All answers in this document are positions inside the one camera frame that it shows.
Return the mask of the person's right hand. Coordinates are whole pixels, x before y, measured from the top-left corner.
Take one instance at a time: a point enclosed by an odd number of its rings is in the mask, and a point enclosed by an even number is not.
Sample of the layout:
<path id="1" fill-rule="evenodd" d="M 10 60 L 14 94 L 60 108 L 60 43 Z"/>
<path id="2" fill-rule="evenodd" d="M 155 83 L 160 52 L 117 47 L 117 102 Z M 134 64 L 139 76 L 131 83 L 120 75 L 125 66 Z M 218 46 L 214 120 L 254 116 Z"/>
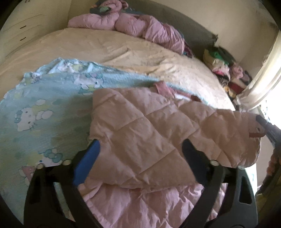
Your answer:
<path id="1" fill-rule="evenodd" d="M 280 165 L 280 157 L 273 153 L 266 169 L 267 176 L 272 176 L 275 173 L 277 164 Z"/>

